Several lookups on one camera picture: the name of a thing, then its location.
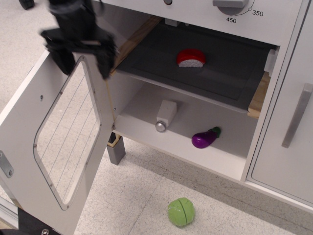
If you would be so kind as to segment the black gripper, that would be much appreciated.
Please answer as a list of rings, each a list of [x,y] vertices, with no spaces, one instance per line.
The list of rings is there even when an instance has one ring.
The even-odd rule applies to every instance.
[[[58,27],[43,30],[52,59],[58,68],[70,75],[75,67],[73,51],[94,54],[97,67],[104,80],[114,66],[116,46],[113,37],[96,23],[93,12],[56,13]]]

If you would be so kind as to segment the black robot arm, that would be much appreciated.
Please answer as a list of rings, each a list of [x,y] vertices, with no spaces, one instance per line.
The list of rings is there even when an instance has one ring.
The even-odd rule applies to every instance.
[[[50,0],[49,10],[58,28],[44,30],[41,36],[59,69],[66,75],[75,66],[73,53],[93,54],[103,79],[107,79],[116,55],[113,36],[96,23],[90,0]]]

